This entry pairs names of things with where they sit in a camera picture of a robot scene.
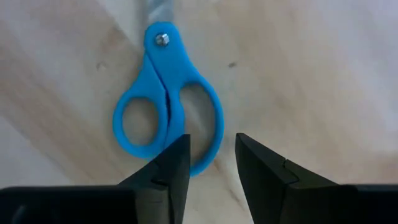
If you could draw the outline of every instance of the blue scissors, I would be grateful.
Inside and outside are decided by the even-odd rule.
[[[185,133],[185,115],[180,90],[188,84],[201,85],[215,109],[215,134],[203,157],[190,168],[190,175],[204,171],[215,158],[224,133],[223,109],[213,87],[198,73],[188,58],[180,34],[171,22],[172,0],[146,0],[151,24],[144,37],[144,60],[136,81],[118,101],[113,114],[113,132],[130,154],[153,159]],[[154,140],[145,146],[129,142],[123,130],[123,111],[133,98],[146,98],[159,115]]]

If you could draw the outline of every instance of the wooden surface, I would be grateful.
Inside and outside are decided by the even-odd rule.
[[[111,129],[141,64],[141,7],[0,2],[0,187],[115,184],[146,163],[124,152]],[[250,222],[237,132],[339,183],[398,181],[398,3],[175,0],[175,7],[187,52],[225,119],[216,160],[190,181],[186,223]],[[212,108],[197,86],[181,97],[195,157],[213,133]],[[128,108],[133,140],[150,139],[154,114],[148,104]]]

